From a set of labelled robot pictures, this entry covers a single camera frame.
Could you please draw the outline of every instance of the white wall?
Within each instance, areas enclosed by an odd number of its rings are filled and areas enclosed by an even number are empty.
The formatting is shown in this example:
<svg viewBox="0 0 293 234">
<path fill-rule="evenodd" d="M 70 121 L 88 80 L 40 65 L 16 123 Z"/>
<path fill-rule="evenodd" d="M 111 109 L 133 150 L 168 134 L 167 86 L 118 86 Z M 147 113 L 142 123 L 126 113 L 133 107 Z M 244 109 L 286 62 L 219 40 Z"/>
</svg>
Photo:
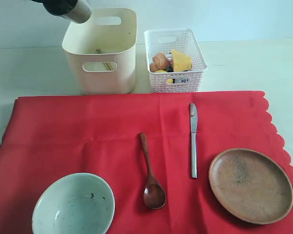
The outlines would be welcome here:
<svg viewBox="0 0 293 234">
<path fill-rule="evenodd" d="M 187 27 L 199 41 L 293 38 L 293 0 L 88 0 L 128 7 L 147 29 Z M 0 0 L 0 48 L 60 46 L 69 21 L 26 0 Z"/>
</svg>

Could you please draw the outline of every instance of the wooden plate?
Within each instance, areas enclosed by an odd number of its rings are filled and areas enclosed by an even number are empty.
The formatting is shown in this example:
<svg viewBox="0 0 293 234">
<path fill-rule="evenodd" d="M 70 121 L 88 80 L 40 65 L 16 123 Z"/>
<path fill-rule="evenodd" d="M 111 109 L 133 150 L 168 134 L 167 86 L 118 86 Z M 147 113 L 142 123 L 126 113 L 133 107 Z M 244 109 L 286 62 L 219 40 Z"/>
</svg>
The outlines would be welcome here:
<svg viewBox="0 0 293 234">
<path fill-rule="evenodd" d="M 248 149 L 229 149 L 209 168 L 218 201 L 234 216 L 250 223 L 283 219 L 293 205 L 293 188 L 284 171 L 267 156 Z"/>
</svg>

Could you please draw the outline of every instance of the spoon handle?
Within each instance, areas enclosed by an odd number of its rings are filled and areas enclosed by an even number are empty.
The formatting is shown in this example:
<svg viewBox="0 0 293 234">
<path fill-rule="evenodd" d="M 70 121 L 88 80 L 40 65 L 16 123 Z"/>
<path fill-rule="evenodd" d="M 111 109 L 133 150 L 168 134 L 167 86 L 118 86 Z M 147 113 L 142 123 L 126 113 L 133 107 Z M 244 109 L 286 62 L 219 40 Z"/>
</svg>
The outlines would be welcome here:
<svg viewBox="0 0 293 234">
<path fill-rule="evenodd" d="M 148 154 L 147 136 L 146 136 L 145 133 L 140 133 L 139 137 L 140 137 L 140 142 L 141 142 L 141 145 L 142 145 L 143 153 L 145 155 L 147 172 L 150 175 L 152 175 L 153 172 L 152 172 L 152 168 L 151 168 L 150 157 L 149 157 L 149 154 Z"/>
</svg>

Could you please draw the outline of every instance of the basket handle hole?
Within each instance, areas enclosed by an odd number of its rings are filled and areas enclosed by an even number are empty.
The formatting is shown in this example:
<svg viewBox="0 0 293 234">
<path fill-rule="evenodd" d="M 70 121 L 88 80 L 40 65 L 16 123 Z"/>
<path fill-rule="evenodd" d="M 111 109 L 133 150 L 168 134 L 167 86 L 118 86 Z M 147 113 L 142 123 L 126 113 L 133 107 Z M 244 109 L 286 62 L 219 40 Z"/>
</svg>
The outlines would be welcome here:
<svg viewBox="0 0 293 234">
<path fill-rule="evenodd" d="M 159 43 L 173 43 L 176 41 L 177 41 L 177 37 L 163 37 L 158 39 Z"/>
<path fill-rule="evenodd" d="M 97 25 L 120 25 L 122 19 L 118 16 L 98 17 L 96 19 Z"/>
<path fill-rule="evenodd" d="M 177 77 L 175 76 L 175 78 L 169 78 L 166 80 L 167 84 L 186 84 L 190 82 L 190 78 L 189 77 Z"/>
<path fill-rule="evenodd" d="M 86 72 L 112 72 L 117 69 L 114 62 L 86 62 L 83 64 Z"/>
</svg>

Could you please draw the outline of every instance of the white table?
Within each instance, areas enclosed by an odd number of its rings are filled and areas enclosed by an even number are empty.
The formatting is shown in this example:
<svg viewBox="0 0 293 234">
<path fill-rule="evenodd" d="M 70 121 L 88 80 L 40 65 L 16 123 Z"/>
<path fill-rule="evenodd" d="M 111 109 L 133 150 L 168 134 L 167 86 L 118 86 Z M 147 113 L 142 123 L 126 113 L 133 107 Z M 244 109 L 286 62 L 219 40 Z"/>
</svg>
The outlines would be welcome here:
<svg viewBox="0 0 293 234">
<path fill-rule="evenodd" d="M 208 70 L 199 91 L 263 90 L 293 165 L 293 39 L 202 42 Z M 149 93 L 144 45 L 133 93 Z M 78 95 L 61 48 L 0 49 L 0 142 L 19 96 Z"/>
</svg>

